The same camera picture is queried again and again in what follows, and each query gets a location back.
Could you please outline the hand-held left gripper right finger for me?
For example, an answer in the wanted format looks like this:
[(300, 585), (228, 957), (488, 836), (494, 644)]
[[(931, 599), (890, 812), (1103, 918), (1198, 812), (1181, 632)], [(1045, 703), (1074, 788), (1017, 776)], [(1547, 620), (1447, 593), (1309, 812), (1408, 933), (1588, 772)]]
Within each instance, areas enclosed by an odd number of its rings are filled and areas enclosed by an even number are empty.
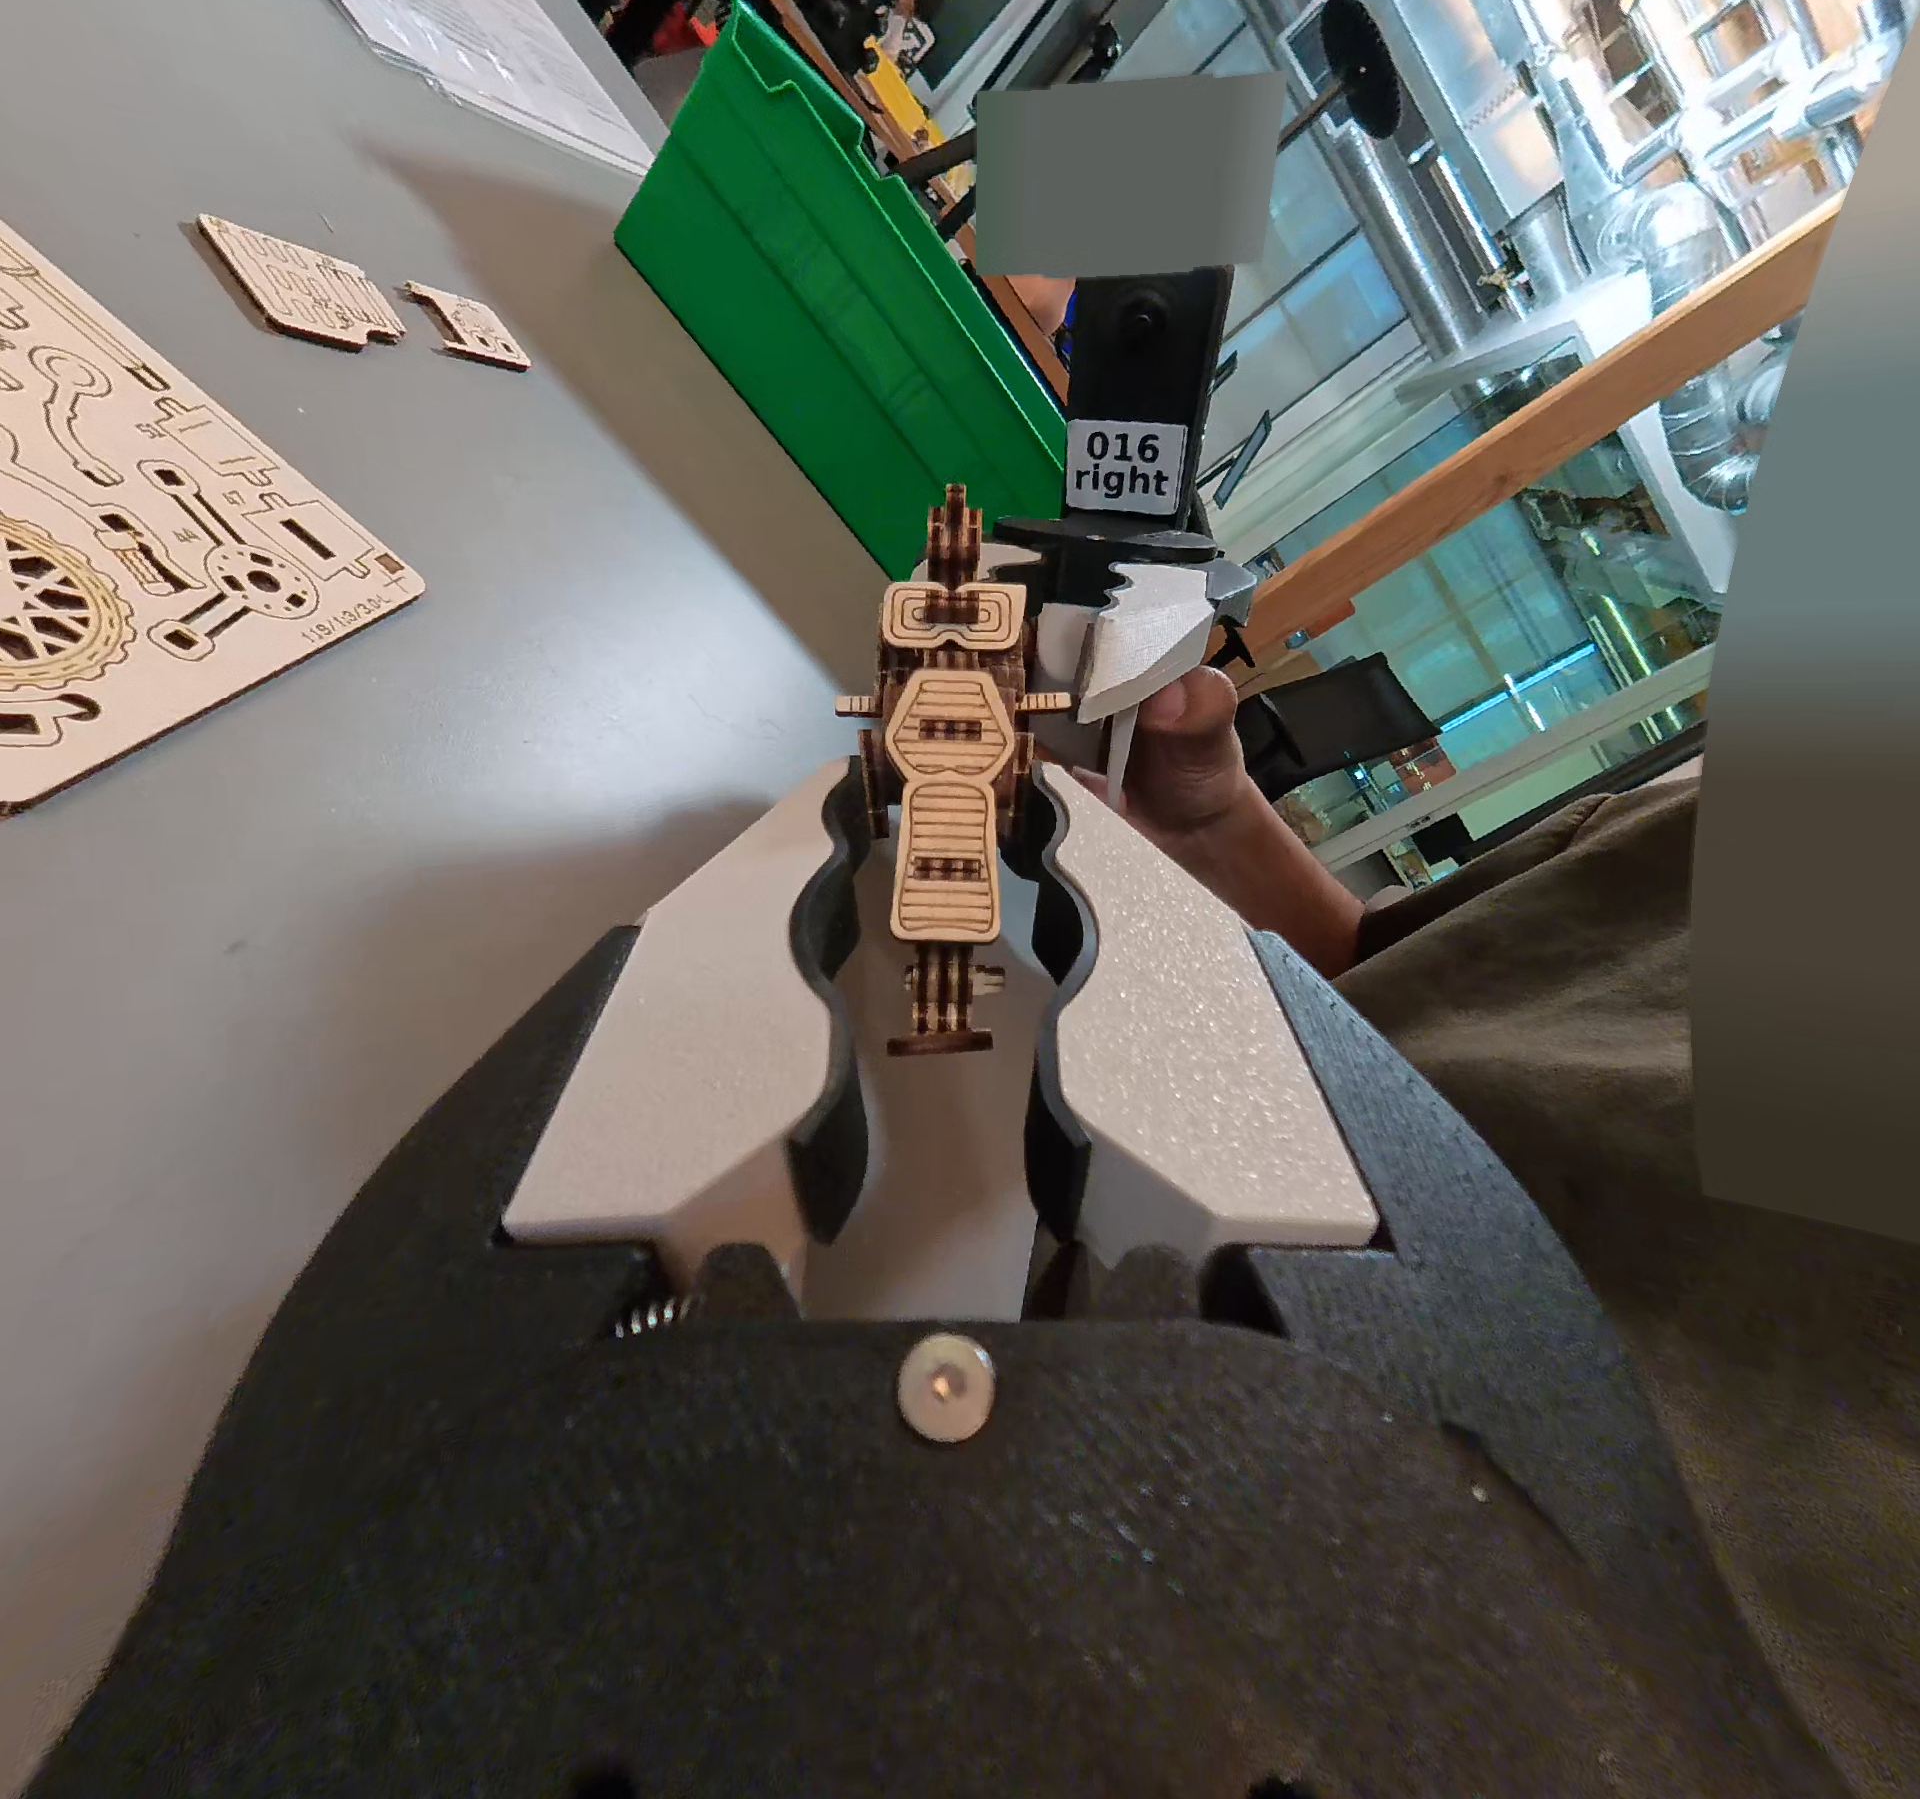
[(1358, 1248), (1379, 1207), (1253, 927), (1062, 764), (1031, 776), (1034, 1036), (1025, 1189), (1100, 1262), (1166, 1247)]

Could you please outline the wooden puzzle sheet notched corner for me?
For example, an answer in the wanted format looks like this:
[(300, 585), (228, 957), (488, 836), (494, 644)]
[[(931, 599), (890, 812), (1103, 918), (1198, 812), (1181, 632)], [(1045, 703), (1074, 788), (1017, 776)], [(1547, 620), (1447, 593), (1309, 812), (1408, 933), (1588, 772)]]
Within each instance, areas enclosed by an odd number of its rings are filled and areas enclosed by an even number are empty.
[(3, 814), (428, 589), (12, 230), (0, 329)]

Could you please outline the tiny wooden puzzle piece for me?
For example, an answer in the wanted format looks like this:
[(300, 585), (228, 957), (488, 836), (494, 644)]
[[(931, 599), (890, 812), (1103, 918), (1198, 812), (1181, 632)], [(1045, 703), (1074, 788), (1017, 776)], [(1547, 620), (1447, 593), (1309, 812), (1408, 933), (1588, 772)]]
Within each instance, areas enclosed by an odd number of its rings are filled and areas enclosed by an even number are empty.
[(534, 371), (526, 350), (515, 337), (494, 307), (416, 281), (400, 282), (400, 292), (435, 320), (440, 350), (451, 359), (494, 371)]

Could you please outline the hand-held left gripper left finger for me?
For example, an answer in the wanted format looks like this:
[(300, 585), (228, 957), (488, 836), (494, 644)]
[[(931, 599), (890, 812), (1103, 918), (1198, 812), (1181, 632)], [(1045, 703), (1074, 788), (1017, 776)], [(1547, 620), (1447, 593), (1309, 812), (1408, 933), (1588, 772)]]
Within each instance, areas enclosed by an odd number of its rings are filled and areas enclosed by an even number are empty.
[(803, 1289), (867, 1183), (834, 985), (867, 851), (864, 764), (840, 761), (646, 913), (504, 1207), (515, 1239), (650, 1239), (679, 1289), (710, 1248), (763, 1247)]

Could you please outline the person's right hand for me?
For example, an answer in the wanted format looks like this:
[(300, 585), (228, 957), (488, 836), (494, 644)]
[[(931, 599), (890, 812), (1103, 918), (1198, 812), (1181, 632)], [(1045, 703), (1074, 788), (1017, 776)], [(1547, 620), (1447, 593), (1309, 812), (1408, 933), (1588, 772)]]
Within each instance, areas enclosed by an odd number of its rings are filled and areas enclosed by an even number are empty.
[(1297, 831), (1247, 772), (1238, 686), (1210, 665), (1143, 703), (1122, 814), (1205, 884), (1274, 878), (1303, 858)]

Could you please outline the grey desk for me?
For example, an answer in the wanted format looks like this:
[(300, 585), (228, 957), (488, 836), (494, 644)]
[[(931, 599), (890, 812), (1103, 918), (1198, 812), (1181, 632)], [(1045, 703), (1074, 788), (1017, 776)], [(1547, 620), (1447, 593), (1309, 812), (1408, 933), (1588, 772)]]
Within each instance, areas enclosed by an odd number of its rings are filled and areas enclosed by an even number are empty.
[[(829, 521), (614, 250), (631, 177), (451, 103), (326, 0), (3, 0), (3, 224), (428, 599), (3, 821), (3, 1796), (107, 1667), (354, 1189), (610, 924), (825, 755)], [(364, 265), (262, 320), (199, 217)], [(451, 359), (400, 282), (500, 312)]]

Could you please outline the small wooden puzzle piece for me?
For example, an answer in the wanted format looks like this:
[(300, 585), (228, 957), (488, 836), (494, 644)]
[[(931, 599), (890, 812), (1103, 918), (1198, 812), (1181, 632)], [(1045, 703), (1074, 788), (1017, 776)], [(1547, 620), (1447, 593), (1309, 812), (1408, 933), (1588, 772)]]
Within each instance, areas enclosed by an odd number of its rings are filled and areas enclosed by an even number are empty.
[(402, 320), (364, 265), (221, 217), (199, 217), (199, 235), (270, 329), (348, 352), (402, 345)]

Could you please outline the wooden handrail beam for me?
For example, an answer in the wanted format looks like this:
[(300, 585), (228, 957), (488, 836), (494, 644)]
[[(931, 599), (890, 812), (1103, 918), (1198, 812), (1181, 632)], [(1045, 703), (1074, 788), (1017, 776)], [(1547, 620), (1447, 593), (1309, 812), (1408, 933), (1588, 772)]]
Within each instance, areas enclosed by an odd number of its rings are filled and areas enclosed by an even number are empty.
[(1253, 665), (1281, 657), (1290, 638), (1330, 625), (1341, 602), (1420, 558), (1432, 543), (1447, 539), (1594, 441), (1622, 432), (1633, 415), (1712, 371), (1765, 329), (1808, 312), (1843, 206), (1843, 194), (1830, 195), (1788, 235), (1712, 274), (1685, 304), (1657, 312), (1615, 352), (1582, 368), (1573, 380), (1554, 386), (1447, 461), (1420, 473), (1408, 489), (1395, 489), (1332, 539), (1261, 580), (1244, 621)]

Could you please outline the silver ventilation duct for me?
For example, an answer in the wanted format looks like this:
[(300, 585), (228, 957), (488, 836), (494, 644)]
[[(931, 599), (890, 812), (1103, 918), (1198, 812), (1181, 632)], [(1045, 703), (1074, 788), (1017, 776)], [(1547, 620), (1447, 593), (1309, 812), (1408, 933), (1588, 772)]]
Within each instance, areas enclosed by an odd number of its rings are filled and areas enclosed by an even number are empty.
[(1432, 352), (1605, 282), (1646, 320), (1840, 195), (1911, 0), (1370, 0), (1396, 142), (1339, 133)]

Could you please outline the black disc on rod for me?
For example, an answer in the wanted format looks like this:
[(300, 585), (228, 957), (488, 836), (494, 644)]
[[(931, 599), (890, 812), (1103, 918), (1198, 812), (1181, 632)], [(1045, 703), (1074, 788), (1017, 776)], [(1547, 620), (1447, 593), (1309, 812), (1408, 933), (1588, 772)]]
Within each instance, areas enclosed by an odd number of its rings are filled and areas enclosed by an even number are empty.
[(1290, 150), (1330, 111), (1354, 118), (1373, 142), (1395, 137), (1402, 123), (1402, 76), (1370, 11), (1362, 0), (1323, 0), (1317, 30), (1330, 60), (1330, 87), (1290, 118), (1281, 150)]

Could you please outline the person's right forearm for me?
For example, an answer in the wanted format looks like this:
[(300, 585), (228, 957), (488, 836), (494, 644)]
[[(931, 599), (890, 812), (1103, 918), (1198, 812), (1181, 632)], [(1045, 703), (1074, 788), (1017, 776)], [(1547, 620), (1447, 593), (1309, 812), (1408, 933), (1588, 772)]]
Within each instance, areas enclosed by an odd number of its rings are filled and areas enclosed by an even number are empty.
[(1281, 933), (1318, 974), (1362, 961), (1362, 899), (1330, 876), (1274, 806), (1238, 806), (1231, 893), (1222, 901), (1258, 927)]

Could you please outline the person's olive clothing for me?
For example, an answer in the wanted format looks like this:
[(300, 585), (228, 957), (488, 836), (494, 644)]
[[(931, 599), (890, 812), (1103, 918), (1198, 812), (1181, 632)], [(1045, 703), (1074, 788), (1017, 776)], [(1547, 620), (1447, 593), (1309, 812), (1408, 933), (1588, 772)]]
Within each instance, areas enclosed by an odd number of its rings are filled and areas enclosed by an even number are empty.
[(1594, 1282), (1712, 1561), (1852, 1796), (1920, 1788), (1914, 1247), (1711, 1198), (1693, 1141), (1702, 764), (1370, 908), (1349, 1003)]

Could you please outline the green plastic bin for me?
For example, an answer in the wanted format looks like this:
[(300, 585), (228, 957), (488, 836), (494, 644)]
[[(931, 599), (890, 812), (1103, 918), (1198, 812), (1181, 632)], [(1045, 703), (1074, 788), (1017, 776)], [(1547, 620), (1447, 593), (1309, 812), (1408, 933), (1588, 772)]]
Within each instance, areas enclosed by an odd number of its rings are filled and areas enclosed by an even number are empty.
[(614, 224), (840, 521), (890, 574), (947, 483), (1058, 515), (1067, 423), (850, 99), (748, 0)]

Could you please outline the wooden puzzle model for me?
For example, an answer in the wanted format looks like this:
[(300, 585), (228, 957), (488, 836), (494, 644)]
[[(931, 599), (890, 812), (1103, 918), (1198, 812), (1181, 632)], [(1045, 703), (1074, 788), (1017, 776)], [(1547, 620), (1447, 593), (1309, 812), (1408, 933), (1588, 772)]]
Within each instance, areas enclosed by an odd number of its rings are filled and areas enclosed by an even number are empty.
[(914, 1026), (890, 1058), (995, 1045), (971, 1005), (1006, 989), (977, 951), (1006, 927), (1001, 843), (1031, 776), (1025, 655), (1025, 585), (986, 574), (986, 515), (947, 483), (925, 515), (925, 574), (881, 599), (881, 713), (857, 735), (869, 831), (896, 831), (890, 927), (914, 946)]

